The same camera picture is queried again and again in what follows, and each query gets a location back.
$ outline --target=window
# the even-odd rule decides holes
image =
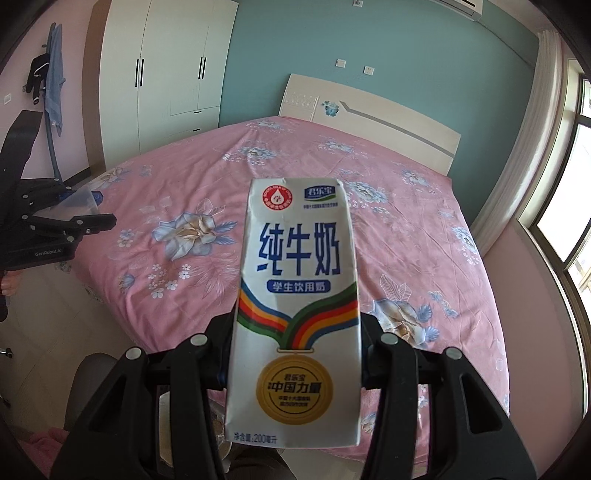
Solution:
[[[560,280],[591,362],[591,83],[580,78],[569,146],[530,231]]]

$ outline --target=teal wall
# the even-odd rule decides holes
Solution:
[[[277,115],[290,73],[401,103],[462,135],[449,176],[472,223],[523,120],[534,34],[486,0],[481,23],[428,0],[365,0],[363,8],[352,0],[239,3],[220,125]],[[347,60],[345,69],[335,67],[337,58]],[[364,65],[373,76],[363,75]]]

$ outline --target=wardrobe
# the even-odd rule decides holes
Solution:
[[[87,129],[94,130],[89,132],[90,143],[102,147],[102,155],[93,155],[95,159],[102,156],[104,168],[109,169],[140,153],[217,128],[238,3],[106,3],[93,10],[83,66],[90,70],[83,72],[85,135]],[[92,44],[98,43],[101,25],[99,54]],[[98,84],[93,85],[96,67]]]

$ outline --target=towel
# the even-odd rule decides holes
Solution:
[[[49,40],[50,60],[47,80],[45,81],[45,110],[49,120],[56,126],[57,134],[61,136],[63,122],[61,120],[61,86],[64,78],[64,64],[61,57],[61,24],[52,32]]]

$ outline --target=white curtain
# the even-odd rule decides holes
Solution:
[[[515,145],[495,188],[470,227],[485,256],[515,214],[548,147],[558,114],[563,74],[562,41],[555,31],[538,34],[540,50],[530,101]]]

